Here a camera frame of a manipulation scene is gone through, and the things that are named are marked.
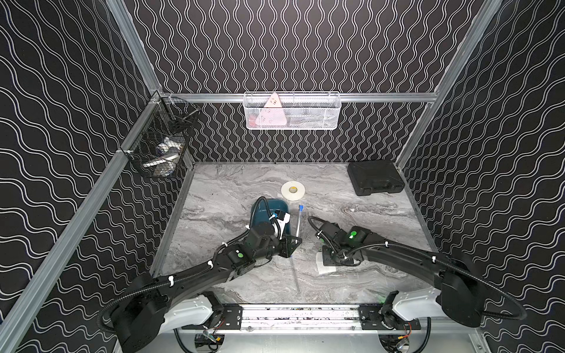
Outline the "white wipe cloth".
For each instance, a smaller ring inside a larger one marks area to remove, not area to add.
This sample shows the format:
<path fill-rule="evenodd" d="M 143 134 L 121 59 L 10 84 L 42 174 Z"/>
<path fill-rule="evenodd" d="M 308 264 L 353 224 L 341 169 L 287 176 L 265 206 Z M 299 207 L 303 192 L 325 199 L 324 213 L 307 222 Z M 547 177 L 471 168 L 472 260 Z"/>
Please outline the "white wipe cloth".
<path fill-rule="evenodd" d="M 316 268 L 319 275 L 332 274 L 337 271 L 335 266 L 325 266 L 323 254 L 321 252 L 316 254 Z"/>

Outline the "blue capped test tube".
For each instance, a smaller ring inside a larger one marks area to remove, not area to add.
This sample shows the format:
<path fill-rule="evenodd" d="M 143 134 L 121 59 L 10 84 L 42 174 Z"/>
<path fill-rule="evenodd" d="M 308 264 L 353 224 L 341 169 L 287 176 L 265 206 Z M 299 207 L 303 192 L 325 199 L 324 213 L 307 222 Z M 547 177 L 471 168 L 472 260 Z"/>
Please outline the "blue capped test tube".
<path fill-rule="evenodd" d="M 301 230 L 301 224 L 302 224 L 302 218 L 303 218 L 303 210 L 304 210 L 304 206 L 302 204 L 299 205 L 298 216 L 297 216 L 297 227 L 296 227 L 296 232 L 295 232 L 295 236 L 297 238 L 300 238 L 300 230 Z"/>
<path fill-rule="evenodd" d="M 289 263 L 290 263 L 290 266 L 291 266 L 291 273 L 292 273 L 292 276 L 293 276 L 293 281 L 294 281 L 294 285 L 295 285 L 295 288 L 296 288 L 296 291 L 297 291 L 297 295 L 300 295 L 301 294 L 300 281 L 299 281 L 299 278 L 297 276 L 297 268 L 295 266 L 293 257 L 289 258 Z"/>

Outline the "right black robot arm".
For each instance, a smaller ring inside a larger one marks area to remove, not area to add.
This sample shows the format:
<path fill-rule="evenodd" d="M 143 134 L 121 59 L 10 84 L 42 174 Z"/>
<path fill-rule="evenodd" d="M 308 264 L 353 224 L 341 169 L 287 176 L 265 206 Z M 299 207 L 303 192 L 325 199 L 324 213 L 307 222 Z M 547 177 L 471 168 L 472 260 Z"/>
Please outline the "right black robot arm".
<path fill-rule="evenodd" d="M 432 288 L 423 294 L 390 293 L 381 313 L 386 322 L 444 316 L 476 328 L 487 317 L 521 321 L 528 316 L 520 302 L 477 274 L 468 260 L 390 241 L 359 226 L 345 231 L 336 223 L 316 216 L 309 217 L 308 223 L 322 240 L 325 265 L 357 267 L 365 261 L 379 263 L 416 277 Z M 488 311 L 486 297 L 489 293 L 507 299 L 516 306 L 517 312 Z"/>

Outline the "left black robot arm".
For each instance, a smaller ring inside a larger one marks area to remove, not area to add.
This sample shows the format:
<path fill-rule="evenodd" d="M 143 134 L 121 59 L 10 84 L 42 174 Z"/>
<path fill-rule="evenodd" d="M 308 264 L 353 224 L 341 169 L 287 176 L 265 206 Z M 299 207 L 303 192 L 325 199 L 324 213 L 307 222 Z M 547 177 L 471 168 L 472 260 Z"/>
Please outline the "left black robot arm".
<path fill-rule="evenodd" d="M 291 257 L 303 240 L 282 231 L 276 222 L 261 222 L 220 245 L 204 263 L 169 276 L 135 278 L 97 314 L 98 328 L 115 335 L 123 352 L 141 350 L 159 335 L 166 316 L 182 302 L 250 272 L 259 260 Z"/>

